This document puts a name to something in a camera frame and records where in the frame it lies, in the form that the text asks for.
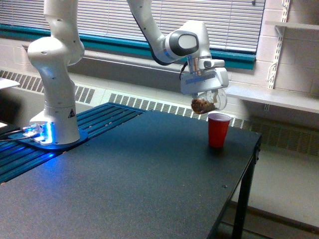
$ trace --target radiator vent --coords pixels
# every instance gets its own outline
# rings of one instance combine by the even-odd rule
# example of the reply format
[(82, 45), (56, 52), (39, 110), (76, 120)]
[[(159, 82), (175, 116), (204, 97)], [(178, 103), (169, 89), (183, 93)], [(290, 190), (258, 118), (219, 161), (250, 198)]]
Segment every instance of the radiator vent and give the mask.
[[(135, 107), (147, 111), (161, 111), (197, 120), (208, 120), (207, 114), (198, 115), (186, 107), (161, 103), (150, 99), (139, 99), (135, 97), (111, 94), (109, 102), (125, 106)], [(317, 132), (302, 132), (297, 129), (284, 126), (273, 126), (266, 123), (251, 122), (245, 119), (232, 118), (229, 124), (231, 127), (247, 129), (261, 133), (262, 142), (270, 146), (298, 151), (319, 156), (319, 134)]]
[[(39, 77), (33, 77), (23, 74), (18, 74), (9, 71), (0, 71), (0, 77), (19, 82), (18, 88), (44, 93), (42, 80)], [(75, 86), (75, 101), (90, 104), (94, 96), (95, 89), (90, 89), (82, 86)]]

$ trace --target blue metal rail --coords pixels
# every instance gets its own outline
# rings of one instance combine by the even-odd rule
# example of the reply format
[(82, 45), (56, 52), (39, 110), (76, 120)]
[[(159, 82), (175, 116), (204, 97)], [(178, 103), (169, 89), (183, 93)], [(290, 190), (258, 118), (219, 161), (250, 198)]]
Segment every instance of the blue metal rail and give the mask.
[[(78, 126), (94, 138), (142, 114), (143, 110), (106, 103), (77, 115)], [(0, 183), (55, 158), (62, 152), (48, 152), (20, 142), (0, 143)]]

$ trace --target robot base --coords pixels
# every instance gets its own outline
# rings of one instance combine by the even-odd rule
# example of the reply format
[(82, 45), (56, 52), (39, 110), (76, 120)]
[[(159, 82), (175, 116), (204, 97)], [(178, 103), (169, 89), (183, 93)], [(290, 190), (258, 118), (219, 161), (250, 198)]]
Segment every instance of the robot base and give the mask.
[[(88, 140), (88, 133), (79, 129), (79, 133), (80, 133), (80, 139), (78, 141), (75, 141), (73, 143), (68, 143), (68, 144), (56, 144), (56, 145), (41, 145), (37, 142), (35, 142), (32, 139), (21, 139), (18, 140), (21, 143), (27, 144), (29, 146), (38, 148), (38, 149), (42, 149), (42, 150), (47, 150), (47, 151), (67, 151), (70, 150), (72, 148), (75, 148), (76, 146), (86, 142)], [(22, 138), (24, 137), (24, 135), (22, 133), (16, 133), (13, 135), (10, 135), (9, 138), (10, 139), (16, 139), (16, 138)]]

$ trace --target table leg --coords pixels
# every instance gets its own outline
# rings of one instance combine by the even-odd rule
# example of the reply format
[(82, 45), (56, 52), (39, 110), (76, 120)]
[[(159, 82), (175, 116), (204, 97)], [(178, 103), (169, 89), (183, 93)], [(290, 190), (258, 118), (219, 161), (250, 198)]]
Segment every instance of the table leg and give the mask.
[(233, 234), (232, 239), (241, 239), (243, 228), (244, 228), (244, 222), (245, 222), (245, 216), (248, 206), (248, 200), (249, 200), (249, 193), (251, 188), (251, 183), (253, 180), (253, 174), (255, 169), (255, 159), (253, 159), (250, 162), (250, 165), (248, 166), (248, 169), (241, 180), (241, 186), (240, 186), (240, 192), (239, 192), (239, 198), (238, 198), (238, 204), (237, 204), (237, 210), (236, 210), (236, 216), (235, 216), (235, 223), (233, 228)]

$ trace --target shelf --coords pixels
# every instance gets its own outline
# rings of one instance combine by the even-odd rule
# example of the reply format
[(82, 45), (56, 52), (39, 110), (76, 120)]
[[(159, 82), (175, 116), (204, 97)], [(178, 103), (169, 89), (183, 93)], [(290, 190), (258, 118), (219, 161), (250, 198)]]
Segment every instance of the shelf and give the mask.
[(319, 114), (319, 96), (231, 82), (227, 96)]
[(18, 86), (18, 85), (20, 84), (16, 81), (12, 81), (12, 80), (8, 80), (8, 79), (0, 77), (0, 90), (9, 88), (9, 87)]
[(293, 22), (281, 22), (281, 21), (266, 21), (266, 25), (274, 25), (278, 34), (282, 37), (285, 27), (293, 29), (306, 29), (306, 30), (319, 30), (319, 25), (301, 24)]

